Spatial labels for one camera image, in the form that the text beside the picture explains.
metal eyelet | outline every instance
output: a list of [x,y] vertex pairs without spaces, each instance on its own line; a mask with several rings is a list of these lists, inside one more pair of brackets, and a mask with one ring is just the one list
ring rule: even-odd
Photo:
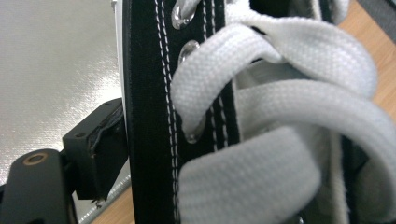
[[[198,48],[199,48],[199,44],[195,40],[191,40],[187,42],[181,49],[180,54],[178,55],[177,63],[180,65],[181,63],[186,61],[186,59],[192,54],[192,52]],[[201,122],[199,123],[198,127],[194,130],[193,133],[184,133],[184,136],[186,137],[186,141],[188,143],[195,144],[198,142],[198,140],[202,136],[202,133],[204,132],[205,123],[206,123],[206,116],[203,116]]]
[[306,224],[303,217],[298,217],[298,224]]
[[48,156],[49,154],[45,152],[38,152],[24,159],[23,164],[26,166],[37,165],[46,160]]
[[195,40],[190,40],[189,42],[187,42],[183,46],[183,48],[181,48],[180,54],[178,55],[177,64],[181,64],[184,61],[186,61],[187,57],[189,57],[190,54],[192,54],[192,52],[198,48],[199,48],[199,44]]
[[172,10],[172,26],[177,30],[183,29],[192,21],[194,15],[195,10],[187,18],[181,18],[180,4],[177,1]]

silver panel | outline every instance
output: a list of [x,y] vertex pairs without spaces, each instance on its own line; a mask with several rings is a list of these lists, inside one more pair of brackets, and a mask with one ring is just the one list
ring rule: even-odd
[[[1,1],[0,185],[19,156],[62,149],[65,133],[121,97],[116,50],[110,1]],[[80,217],[92,210],[78,206]]]

eyelet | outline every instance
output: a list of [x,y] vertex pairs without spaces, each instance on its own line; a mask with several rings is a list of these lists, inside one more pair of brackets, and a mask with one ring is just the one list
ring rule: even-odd
[[177,30],[183,29],[192,21],[194,15],[195,11],[193,11],[187,18],[181,18],[180,4],[177,1],[172,10],[172,26]]
[[186,61],[187,57],[189,57],[190,54],[192,54],[192,52],[198,48],[199,48],[199,44],[195,40],[190,40],[189,42],[187,42],[183,46],[183,48],[181,48],[180,54],[178,55],[177,64],[181,64],[184,61]]
[[[192,54],[192,52],[198,48],[199,48],[199,44],[197,41],[191,40],[187,42],[181,49],[180,54],[178,55],[178,61],[177,61],[178,65],[186,61],[186,59]],[[199,123],[198,127],[194,130],[194,132],[184,133],[184,136],[186,137],[186,141],[188,143],[195,144],[198,142],[198,140],[202,136],[202,133],[204,132],[205,123],[206,123],[206,116],[203,116],[201,122]]]
[[299,214],[297,216],[292,217],[288,221],[286,221],[284,224],[307,224],[305,220],[304,214]]

screw hole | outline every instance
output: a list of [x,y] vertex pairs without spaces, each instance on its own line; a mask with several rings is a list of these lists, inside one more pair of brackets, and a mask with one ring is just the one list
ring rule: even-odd
[[75,137],[83,137],[83,136],[85,136],[85,133],[76,133],[75,134]]
[[28,165],[28,166],[36,165],[36,164],[39,164],[42,161],[46,160],[47,157],[48,157],[47,153],[39,152],[39,153],[33,154],[32,156],[24,159],[23,164]]

white shoelace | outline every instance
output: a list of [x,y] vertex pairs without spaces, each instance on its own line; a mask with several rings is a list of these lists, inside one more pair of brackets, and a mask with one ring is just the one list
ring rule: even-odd
[[[199,3],[178,1],[182,16]],[[328,173],[333,223],[348,223],[340,134],[370,158],[356,183],[360,218],[396,218],[396,129],[370,102],[376,71],[365,49],[329,23],[274,19],[248,0],[229,2],[227,26],[179,66],[171,97],[183,132],[194,133],[232,80],[241,142],[182,167],[182,223],[282,223],[317,195]],[[345,1],[334,3],[341,20]]]

